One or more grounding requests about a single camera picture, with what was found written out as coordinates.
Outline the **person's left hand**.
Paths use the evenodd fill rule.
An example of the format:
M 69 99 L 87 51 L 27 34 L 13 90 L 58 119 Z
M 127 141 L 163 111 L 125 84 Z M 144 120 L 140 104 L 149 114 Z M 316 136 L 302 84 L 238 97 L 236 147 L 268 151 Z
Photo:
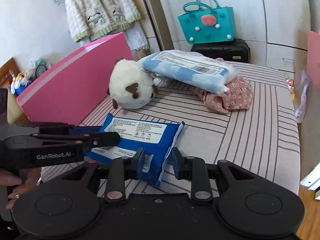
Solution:
M 13 175 L 9 171 L 1 169 L 1 185 L 3 186 L 15 186 L 12 193 L 8 195 L 10 199 L 6 205 L 7 210 L 11 210 L 17 200 L 17 196 L 34 189 L 37 182 L 41 177 L 41 168 L 32 168 L 28 171 L 25 181 L 21 178 Z

